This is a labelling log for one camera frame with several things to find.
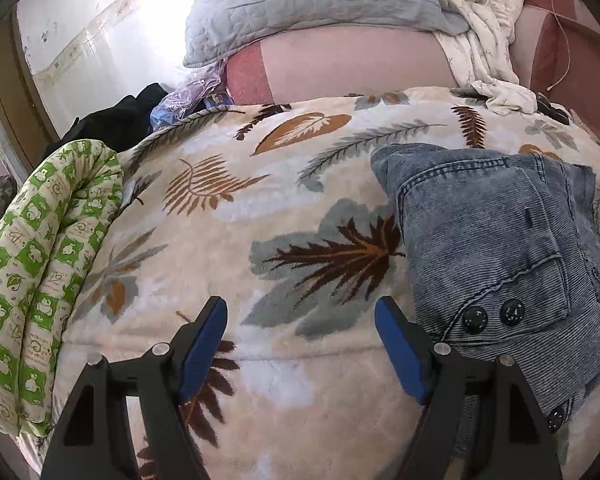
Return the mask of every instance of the gray quilted pillow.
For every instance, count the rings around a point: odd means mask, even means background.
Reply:
[[[469,28],[459,14],[442,11],[438,0],[195,0],[187,18],[184,65],[206,65],[284,30],[335,23],[451,35]]]

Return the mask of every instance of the white wall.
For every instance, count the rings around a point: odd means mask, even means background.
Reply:
[[[193,0],[20,0],[23,49],[58,134],[159,82],[176,86]]]

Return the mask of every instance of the cord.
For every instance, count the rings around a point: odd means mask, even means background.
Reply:
[[[558,79],[558,81],[556,81],[552,85],[549,85],[546,88],[547,92],[550,92],[556,86],[558,86],[564,80],[564,78],[567,77],[567,74],[569,73],[569,69],[571,68],[571,49],[569,47],[569,38],[567,37],[567,33],[564,30],[564,27],[562,26],[562,23],[560,22],[560,18],[558,17],[558,13],[555,12],[555,3],[554,3],[554,0],[551,0],[551,10],[552,10],[552,14],[554,15],[555,21],[558,22],[558,27],[560,27],[560,30],[562,31],[562,34],[564,36],[564,41],[567,44],[567,70],[565,70],[564,74],[562,74],[562,77],[560,79]]]

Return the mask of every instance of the white cloth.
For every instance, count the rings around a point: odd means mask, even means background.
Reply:
[[[473,86],[489,97],[487,108],[499,115],[538,110],[535,94],[519,85],[511,66],[509,44],[525,0],[439,0],[459,12],[470,30],[450,36],[434,32],[459,86]]]

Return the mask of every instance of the green and white fabric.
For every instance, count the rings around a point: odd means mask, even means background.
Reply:
[[[0,431],[48,430],[62,330],[122,202],[123,172],[102,142],[64,145],[0,221]]]

